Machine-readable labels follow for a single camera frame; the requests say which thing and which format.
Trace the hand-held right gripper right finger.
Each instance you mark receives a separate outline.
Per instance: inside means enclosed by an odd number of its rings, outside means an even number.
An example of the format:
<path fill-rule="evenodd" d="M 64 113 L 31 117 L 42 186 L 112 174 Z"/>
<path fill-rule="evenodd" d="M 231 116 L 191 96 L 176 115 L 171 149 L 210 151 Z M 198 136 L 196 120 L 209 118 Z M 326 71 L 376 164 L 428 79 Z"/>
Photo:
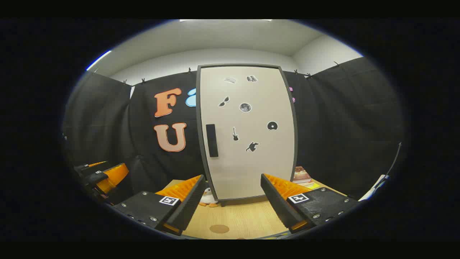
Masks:
<path fill-rule="evenodd" d="M 260 186 L 281 223 L 291 234 L 333 222 L 360 202 L 328 187 L 308 187 L 268 174 L 261 174 Z"/>

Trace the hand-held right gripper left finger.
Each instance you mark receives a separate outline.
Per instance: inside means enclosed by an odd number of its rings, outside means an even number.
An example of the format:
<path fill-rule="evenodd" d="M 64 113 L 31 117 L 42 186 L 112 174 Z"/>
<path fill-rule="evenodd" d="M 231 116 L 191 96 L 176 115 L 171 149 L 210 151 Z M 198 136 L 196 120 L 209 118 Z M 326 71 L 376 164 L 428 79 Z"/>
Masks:
<path fill-rule="evenodd" d="M 156 193 L 141 191 L 112 208 L 152 230 L 181 236 L 199 206 L 206 186 L 205 176 L 198 175 Z"/>

